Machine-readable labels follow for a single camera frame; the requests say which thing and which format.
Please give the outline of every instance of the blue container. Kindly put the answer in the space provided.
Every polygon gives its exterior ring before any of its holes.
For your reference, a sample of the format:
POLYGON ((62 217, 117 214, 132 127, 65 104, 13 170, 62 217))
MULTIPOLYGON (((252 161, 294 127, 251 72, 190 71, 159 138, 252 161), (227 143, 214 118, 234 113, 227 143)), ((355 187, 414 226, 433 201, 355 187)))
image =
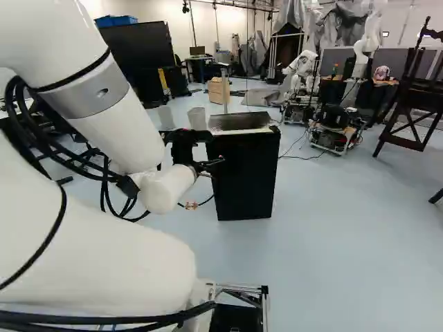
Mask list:
POLYGON ((127 26, 128 24, 138 23, 138 19, 133 16, 125 15, 112 17, 112 22, 115 26, 127 26))
POLYGON ((113 18, 111 15, 94 19, 99 28, 107 28, 108 26, 114 26, 113 18))

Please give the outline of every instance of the white cup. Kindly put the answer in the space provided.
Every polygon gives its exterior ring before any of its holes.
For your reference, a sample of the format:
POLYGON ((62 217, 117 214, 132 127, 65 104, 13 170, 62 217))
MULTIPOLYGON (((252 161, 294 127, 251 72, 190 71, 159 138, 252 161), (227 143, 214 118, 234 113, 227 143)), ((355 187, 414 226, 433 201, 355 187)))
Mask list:
POLYGON ((172 117, 172 111, 169 106, 163 105, 158 107, 157 113, 159 114, 162 130, 171 130, 176 128, 174 118, 172 117))
POLYGON ((189 123, 191 129, 194 130, 207 130, 206 125, 206 112, 204 107, 194 107, 188 112, 189 123))

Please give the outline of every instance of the bottle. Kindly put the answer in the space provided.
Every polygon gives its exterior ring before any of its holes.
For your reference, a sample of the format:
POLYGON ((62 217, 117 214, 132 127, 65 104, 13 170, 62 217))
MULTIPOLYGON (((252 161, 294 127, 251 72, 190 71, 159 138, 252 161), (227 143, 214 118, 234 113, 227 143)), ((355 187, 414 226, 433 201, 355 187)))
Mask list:
POLYGON ((334 67, 332 68, 331 80, 333 80, 334 77, 336 77, 337 73, 338 73, 338 64, 335 64, 334 67))

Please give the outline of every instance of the black cabinet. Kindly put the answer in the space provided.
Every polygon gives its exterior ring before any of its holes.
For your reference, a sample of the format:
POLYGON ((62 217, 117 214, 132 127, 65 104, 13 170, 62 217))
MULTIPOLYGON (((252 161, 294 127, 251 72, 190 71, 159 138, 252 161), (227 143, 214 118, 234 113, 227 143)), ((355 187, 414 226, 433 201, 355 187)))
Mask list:
POLYGON ((206 144, 208 160, 223 156, 213 180, 220 221, 271 218, 280 131, 223 134, 206 144))

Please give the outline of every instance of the cardboard box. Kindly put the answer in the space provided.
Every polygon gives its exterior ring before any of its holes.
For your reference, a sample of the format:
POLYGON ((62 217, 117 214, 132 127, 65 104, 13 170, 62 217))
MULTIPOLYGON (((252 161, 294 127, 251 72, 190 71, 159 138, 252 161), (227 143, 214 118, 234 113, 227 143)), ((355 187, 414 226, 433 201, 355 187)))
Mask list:
POLYGON ((223 83, 221 77, 213 77, 211 81, 208 82, 208 95, 209 101, 215 104, 223 104, 224 101, 229 103, 230 100, 230 89, 229 80, 225 78, 225 98, 223 98, 223 83))

